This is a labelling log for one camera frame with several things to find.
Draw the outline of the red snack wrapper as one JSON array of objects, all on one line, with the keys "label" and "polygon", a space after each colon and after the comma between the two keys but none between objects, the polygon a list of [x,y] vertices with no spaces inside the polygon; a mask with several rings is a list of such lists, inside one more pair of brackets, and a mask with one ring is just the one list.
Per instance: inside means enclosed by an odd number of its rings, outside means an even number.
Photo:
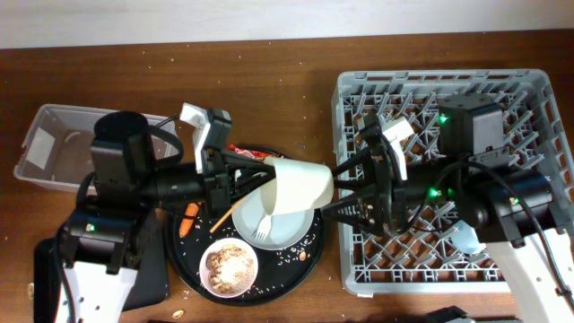
[{"label": "red snack wrapper", "polygon": [[267,157],[284,158],[282,153],[269,148],[257,145],[234,145],[228,144],[226,148],[236,154],[248,157],[250,159],[263,161]]}]

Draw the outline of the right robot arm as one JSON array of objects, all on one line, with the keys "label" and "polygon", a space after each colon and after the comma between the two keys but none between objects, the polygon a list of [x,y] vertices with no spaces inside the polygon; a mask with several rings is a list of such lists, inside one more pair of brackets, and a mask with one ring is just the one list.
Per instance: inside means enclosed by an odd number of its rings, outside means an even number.
[{"label": "right robot arm", "polygon": [[450,200],[502,272],[524,321],[572,321],[572,210],[543,173],[512,164],[502,107],[489,96],[448,96],[437,116],[441,159],[415,165],[404,157],[402,143],[413,134],[405,118],[359,116],[363,148],[333,173],[345,197],[320,213],[368,233],[401,235],[419,219],[409,205]]}]

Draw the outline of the grey plate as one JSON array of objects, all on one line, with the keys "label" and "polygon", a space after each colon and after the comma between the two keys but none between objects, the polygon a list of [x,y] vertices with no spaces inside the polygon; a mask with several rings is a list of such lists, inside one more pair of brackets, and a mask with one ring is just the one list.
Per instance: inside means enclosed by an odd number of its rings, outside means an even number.
[{"label": "grey plate", "polygon": [[290,247],[303,238],[313,223],[314,212],[306,210],[272,217],[272,227],[264,240],[257,240],[254,233],[265,216],[260,190],[250,193],[232,213],[232,221],[239,235],[250,245],[263,250]]}]

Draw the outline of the white bowl with food scraps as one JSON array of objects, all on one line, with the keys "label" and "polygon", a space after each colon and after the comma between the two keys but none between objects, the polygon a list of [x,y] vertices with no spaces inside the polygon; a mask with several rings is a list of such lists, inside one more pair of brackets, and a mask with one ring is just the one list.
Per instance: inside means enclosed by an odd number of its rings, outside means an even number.
[{"label": "white bowl with food scraps", "polygon": [[251,288],[258,274],[258,258],[244,240],[225,238],[211,244],[199,262],[201,285],[215,297],[231,299]]}]

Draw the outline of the wooden chopstick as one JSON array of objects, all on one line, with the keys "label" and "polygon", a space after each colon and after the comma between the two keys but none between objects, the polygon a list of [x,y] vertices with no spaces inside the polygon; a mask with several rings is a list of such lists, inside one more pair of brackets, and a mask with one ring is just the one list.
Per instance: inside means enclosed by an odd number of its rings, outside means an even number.
[{"label": "wooden chopstick", "polygon": [[242,197],[238,201],[236,201],[230,209],[213,225],[210,229],[210,234],[213,234],[217,231],[217,229],[232,215],[232,213],[243,203],[243,201],[247,198],[247,196]]}]

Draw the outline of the blue plastic cup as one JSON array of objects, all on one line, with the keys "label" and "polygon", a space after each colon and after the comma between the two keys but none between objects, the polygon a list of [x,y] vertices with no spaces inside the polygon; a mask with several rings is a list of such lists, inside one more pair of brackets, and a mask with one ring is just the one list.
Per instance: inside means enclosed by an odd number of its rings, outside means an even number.
[{"label": "blue plastic cup", "polygon": [[454,232],[450,239],[459,251],[468,255],[475,255],[486,248],[486,245],[478,240],[475,229],[465,221],[456,222],[453,228]]}]

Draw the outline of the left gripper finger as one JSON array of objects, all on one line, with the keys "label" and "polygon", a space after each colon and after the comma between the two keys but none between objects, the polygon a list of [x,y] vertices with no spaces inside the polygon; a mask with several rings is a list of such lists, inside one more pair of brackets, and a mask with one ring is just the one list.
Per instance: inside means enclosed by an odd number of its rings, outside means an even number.
[{"label": "left gripper finger", "polygon": [[274,167],[271,165],[228,150],[223,151],[223,163],[229,170],[249,170],[264,173],[274,172]]},{"label": "left gripper finger", "polygon": [[237,200],[232,204],[231,208],[236,209],[244,202],[251,198],[253,192],[258,188],[261,188],[264,184],[270,182],[274,179],[274,174],[272,172],[257,172],[254,175],[247,177],[242,175],[239,177],[239,184],[236,189]]}]

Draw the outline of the small white cup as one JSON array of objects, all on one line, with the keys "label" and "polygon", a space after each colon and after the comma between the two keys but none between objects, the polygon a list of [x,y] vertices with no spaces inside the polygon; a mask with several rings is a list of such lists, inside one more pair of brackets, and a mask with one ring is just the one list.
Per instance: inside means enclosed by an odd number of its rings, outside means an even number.
[{"label": "small white cup", "polygon": [[267,214],[293,214],[331,203],[335,183],[326,165],[277,157],[266,157],[264,164],[272,166],[275,174],[260,188]]}]

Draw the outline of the white plastic fork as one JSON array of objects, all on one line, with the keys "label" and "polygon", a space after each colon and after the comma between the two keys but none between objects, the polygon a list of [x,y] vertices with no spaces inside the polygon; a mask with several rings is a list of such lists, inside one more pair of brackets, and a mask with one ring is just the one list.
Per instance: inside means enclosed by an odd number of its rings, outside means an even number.
[{"label": "white plastic fork", "polygon": [[257,226],[257,230],[253,234],[253,238],[256,241],[263,241],[268,236],[269,231],[272,228],[272,216],[266,214]]}]

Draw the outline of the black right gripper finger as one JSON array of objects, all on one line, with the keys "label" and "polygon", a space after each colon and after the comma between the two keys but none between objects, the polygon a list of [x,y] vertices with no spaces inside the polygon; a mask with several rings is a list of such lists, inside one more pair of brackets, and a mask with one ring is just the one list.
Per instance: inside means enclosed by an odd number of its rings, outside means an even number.
[{"label": "black right gripper finger", "polygon": [[367,173],[372,172],[372,160],[370,150],[360,150],[355,155],[344,161],[342,164],[337,166],[333,171],[332,175],[334,178],[345,173],[348,170],[352,170],[358,166],[361,166],[363,171]]},{"label": "black right gripper finger", "polygon": [[339,223],[369,224],[370,216],[362,199],[348,196],[320,208],[321,215]]}]

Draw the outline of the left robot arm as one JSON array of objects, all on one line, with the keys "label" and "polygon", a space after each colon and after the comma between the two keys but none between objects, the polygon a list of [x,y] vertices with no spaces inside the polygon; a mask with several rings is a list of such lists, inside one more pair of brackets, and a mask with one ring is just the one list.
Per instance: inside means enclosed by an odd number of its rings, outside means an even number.
[{"label": "left robot arm", "polygon": [[76,195],[75,208],[58,229],[54,259],[60,281],[56,322],[116,322],[141,271],[156,229],[155,210],[201,202],[219,223],[263,188],[270,215],[329,210],[336,189],[352,187],[336,170],[288,159],[263,161],[230,151],[232,121],[222,109],[185,104],[194,155],[171,133],[133,111],[100,118],[94,127],[94,170]]}]

